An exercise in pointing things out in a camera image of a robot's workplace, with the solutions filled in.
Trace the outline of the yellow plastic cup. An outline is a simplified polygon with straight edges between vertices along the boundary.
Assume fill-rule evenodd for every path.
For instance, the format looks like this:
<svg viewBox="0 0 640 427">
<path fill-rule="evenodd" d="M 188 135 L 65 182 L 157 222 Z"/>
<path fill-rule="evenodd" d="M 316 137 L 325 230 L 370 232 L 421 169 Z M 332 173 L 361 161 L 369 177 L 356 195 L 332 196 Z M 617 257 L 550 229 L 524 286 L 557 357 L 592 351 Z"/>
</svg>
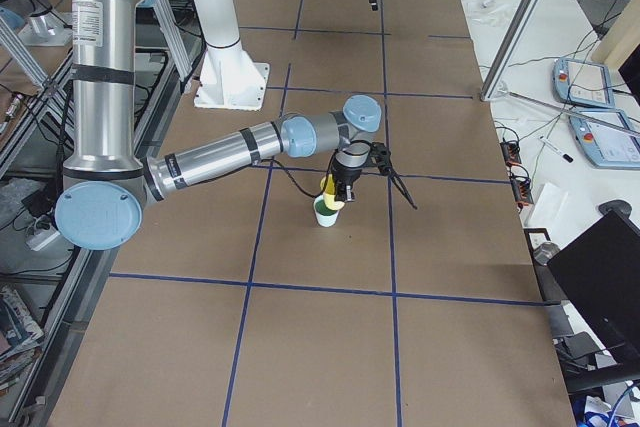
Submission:
<svg viewBox="0 0 640 427">
<path fill-rule="evenodd" d="M 320 187 L 321 187 L 321 193 L 322 193 L 322 180 L 320 181 Z M 339 211 L 345 206 L 344 202 L 341 202 L 340 200 L 337 199 L 337 194 L 335 196 L 324 196 L 322 193 L 322 196 L 324 197 L 324 201 L 326 205 L 331 209 Z"/>
</svg>

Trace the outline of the green plastic cup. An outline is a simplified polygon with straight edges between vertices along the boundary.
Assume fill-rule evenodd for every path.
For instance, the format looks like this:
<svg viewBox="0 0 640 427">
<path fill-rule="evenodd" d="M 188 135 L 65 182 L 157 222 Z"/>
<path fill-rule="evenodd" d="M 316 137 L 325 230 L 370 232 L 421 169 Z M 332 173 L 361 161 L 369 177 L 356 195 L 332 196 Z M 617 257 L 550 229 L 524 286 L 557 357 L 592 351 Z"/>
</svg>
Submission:
<svg viewBox="0 0 640 427">
<path fill-rule="evenodd" d="M 339 211 L 329 208 L 323 196 L 318 196 L 313 203 L 316 221 L 321 227 L 333 226 L 338 218 Z"/>
</svg>

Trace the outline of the stack of books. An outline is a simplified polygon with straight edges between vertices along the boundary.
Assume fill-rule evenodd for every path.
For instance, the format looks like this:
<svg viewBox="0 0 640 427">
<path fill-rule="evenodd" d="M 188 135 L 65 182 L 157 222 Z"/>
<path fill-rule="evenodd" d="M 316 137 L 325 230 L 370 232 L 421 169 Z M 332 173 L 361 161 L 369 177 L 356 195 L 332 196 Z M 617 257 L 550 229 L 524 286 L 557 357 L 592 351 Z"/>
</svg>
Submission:
<svg viewBox="0 0 640 427">
<path fill-rule="evenodd" d="M 9 284 L 1 285 L 1 394 L 39 355 L 44 331 Z"/>
</svg>

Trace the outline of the clear plastic bag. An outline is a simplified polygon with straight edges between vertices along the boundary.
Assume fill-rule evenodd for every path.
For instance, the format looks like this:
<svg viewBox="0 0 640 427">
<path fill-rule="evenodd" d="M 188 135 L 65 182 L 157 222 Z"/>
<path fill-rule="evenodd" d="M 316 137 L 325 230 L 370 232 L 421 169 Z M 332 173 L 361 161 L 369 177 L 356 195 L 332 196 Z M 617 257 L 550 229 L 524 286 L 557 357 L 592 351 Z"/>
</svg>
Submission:
<svg viewBox="0 0 640 427">
<path fill-rule="evenodd" d="M 508 0 L 464 0 L 463 9 L 468 20 L 492 27 L 507 27 L 517 6 Z"/>
</svg>

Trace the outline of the orange black connector strip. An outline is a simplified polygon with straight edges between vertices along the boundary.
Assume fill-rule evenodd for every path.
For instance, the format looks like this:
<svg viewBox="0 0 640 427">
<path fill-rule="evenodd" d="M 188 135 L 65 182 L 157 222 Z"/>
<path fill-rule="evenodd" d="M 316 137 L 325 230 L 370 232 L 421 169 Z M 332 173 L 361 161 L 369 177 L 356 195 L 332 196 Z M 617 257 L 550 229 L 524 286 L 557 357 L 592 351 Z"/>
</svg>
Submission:
<svg viewBox="0 0 640 427">
<path fill-rule="evenodd" d="M 532 181 L 528 170 L 521 163 L 519 142 L 503 140 L 500 142 L 500 148 L 517 207 L 522 210 L 524 207 L 533 205 Z"/>
</svg>

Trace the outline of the black marker pen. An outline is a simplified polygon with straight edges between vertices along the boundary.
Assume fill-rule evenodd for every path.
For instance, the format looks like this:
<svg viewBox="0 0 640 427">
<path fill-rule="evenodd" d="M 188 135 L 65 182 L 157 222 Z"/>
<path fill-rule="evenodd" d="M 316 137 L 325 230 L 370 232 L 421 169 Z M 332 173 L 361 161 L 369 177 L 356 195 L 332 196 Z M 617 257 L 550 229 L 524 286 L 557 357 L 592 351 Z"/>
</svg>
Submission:
<svg viewBox="0 0 640 427">
<path fill-rule="evenodd" d="M 560 156 L 564 161 L 568 162 L 568 163 L 573 163 L 574 162 L 574 158 L 569 155 L 567 152 L 563 151 L 562 149 L 560 149 L 558 146 L 556 146 L 555 144 L 553 144 L 547 137 L 545 136 L 540 136 L 539 137 L 539 141 L 548 149 L 550 149 L 552 152 L 554 152 L 555 154 L 557 154 L 558 156 Z"/>
</svg>

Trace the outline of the teach pendant far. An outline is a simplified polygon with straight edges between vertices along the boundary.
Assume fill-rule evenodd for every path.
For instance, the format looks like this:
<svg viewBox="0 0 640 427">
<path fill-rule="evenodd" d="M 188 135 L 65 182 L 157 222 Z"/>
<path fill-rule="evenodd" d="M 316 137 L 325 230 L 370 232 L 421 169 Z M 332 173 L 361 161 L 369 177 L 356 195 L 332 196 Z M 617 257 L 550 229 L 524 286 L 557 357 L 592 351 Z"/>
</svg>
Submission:
<svg viewBox="0 0 640 427">
<path fill-rule="evenodd" d="M 613 84 L 607 66 L 561 57 L 554 63 L 552 81 L 560 101 L 592 108 L 614 108 Z"/>
</svg>

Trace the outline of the teach pendant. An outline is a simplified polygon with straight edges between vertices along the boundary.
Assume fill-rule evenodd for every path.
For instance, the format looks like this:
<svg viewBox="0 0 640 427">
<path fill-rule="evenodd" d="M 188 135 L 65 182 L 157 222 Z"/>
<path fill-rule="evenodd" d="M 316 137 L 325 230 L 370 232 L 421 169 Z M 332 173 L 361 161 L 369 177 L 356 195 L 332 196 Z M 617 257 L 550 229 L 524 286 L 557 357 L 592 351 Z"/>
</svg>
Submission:
<svg viewBox="0 0 640 427">
<path fill-rule="evenodd" d="M 613 84 L 607 66 L 561 57 L 554 63 L 552 81 L 560 101 L 592 108 L 614 108 Z"/>
<path fill-rule="evenodd" d="M 639 169 L 639 135 L 620 109 L 581 108 L 569 124 L 591 164 L 601 169 Z"/>
</svg>

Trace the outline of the black monitor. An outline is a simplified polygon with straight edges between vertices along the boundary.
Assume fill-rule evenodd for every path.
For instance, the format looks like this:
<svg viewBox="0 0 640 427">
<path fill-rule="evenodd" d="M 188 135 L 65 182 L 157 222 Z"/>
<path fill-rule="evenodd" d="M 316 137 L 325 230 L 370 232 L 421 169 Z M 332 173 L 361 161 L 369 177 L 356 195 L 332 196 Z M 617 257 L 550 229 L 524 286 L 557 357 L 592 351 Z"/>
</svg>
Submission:
<svg viewBox="0 0 640 427">
<path fill-rule="evenodd" d="M 639 228 L 610 211 L 552 257 L 548 267 L 615 360 L 637 360 Z"/>
</svg>

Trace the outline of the teach pendant near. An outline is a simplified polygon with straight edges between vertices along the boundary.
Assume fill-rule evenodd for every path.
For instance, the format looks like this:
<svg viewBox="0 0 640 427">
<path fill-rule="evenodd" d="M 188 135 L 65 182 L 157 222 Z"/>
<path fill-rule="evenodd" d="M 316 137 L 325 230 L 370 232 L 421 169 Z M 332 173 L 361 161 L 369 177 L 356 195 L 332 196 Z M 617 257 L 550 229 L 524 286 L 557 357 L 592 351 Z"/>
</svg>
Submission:
<svg viewBox="0 0 640 427">
<path fill-rule="evenodd" d="M 601 169 L 639 169 L 639 135 L 620 109 L 581 108 L 569 124 L 591 164 Z"/>
</svg>

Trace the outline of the aluminium frame post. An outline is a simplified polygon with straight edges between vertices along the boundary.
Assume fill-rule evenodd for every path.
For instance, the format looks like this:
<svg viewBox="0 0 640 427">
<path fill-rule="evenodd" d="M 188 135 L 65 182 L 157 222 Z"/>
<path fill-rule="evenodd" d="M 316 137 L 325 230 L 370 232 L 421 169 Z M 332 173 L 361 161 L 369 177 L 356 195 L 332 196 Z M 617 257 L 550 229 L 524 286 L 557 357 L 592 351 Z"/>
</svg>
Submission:
<svg viewBox="0 0 640 427">
<path fill-rule="evenodd" d="M 521 0 L 508 27 L 504 39 L 490 66 L 480 91 L 482 101 L 491 101 L 498 90 L 503 74 L 508 68 L 512 56 L 521 40 L 524 30 L 533 16 L 540 0 Z"/>
</svg>

